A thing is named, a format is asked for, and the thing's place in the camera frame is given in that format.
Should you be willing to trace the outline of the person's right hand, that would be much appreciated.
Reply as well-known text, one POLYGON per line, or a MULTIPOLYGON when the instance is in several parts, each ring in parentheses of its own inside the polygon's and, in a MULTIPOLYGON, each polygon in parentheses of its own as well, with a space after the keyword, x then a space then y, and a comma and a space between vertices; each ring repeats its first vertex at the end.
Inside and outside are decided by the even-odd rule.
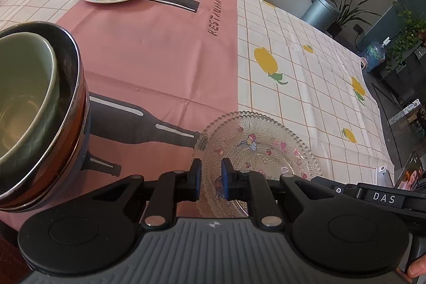
POLYGON ((407 274, 410 278, 418 278, 426 274, 426 254, 410 264, 407 274))

